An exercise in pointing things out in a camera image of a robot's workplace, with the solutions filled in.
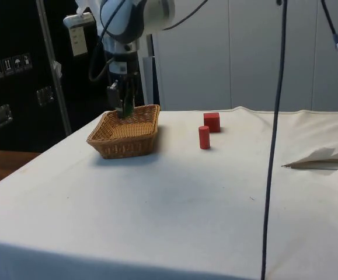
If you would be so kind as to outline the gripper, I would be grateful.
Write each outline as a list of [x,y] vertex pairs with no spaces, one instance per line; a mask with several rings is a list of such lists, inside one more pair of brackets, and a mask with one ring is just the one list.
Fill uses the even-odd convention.
[[117,111],[119,117],[123,116],[123,101],[120,96],[119,82],[127,81],[126,104],[134,105],[137,90],[137,78],[139,73],[138,64],[135,61],[113,61],[111,63],[111,77],[114,82],[107,87],[109,104]]

